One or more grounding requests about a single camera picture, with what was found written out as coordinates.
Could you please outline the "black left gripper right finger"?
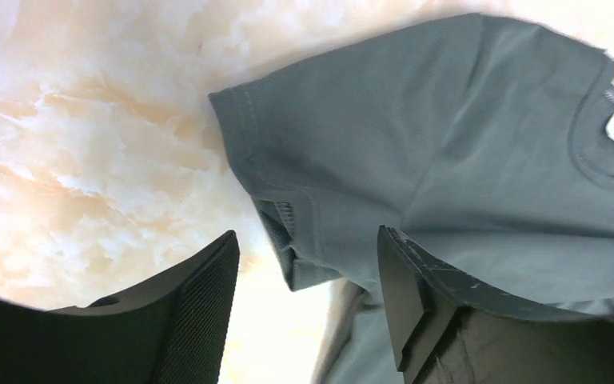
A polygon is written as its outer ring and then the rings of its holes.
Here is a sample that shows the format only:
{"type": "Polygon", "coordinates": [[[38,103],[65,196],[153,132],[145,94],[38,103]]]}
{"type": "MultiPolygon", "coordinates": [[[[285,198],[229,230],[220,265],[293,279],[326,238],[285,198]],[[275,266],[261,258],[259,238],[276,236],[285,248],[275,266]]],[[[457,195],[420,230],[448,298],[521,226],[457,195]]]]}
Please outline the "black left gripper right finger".
{"type": "Polygon", "coordinates": [[[407,383],[614,383],[614,310],[545,305],[382,226],[377,257],[394,364],[407,383]]]}

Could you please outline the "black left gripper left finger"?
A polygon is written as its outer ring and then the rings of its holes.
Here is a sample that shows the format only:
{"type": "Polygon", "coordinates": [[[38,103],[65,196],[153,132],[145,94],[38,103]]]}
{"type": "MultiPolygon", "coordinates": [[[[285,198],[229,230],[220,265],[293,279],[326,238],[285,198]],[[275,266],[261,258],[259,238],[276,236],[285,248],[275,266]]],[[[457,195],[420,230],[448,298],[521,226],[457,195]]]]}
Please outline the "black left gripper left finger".
{"type": "Polygon", "coordinates": [[[228,231],[185,261],[89,306],[0,299],[0,383],[215,383],[240,251],[228,231]]]}

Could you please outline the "dark grey t-shirt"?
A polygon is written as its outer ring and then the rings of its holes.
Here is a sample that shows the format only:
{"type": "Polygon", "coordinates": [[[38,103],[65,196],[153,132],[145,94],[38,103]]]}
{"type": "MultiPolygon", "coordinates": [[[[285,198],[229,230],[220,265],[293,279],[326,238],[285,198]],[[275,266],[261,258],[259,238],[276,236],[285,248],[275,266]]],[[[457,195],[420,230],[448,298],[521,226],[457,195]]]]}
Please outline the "dark grey t-shirt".
{"type": "Polygon", "coordinates": [[[319,383],[407,383],[382,226],[510,294],[614,310],[613,81],[600,49],[463,14],[209,95],[288,287],[347,281],[319,383]]]}

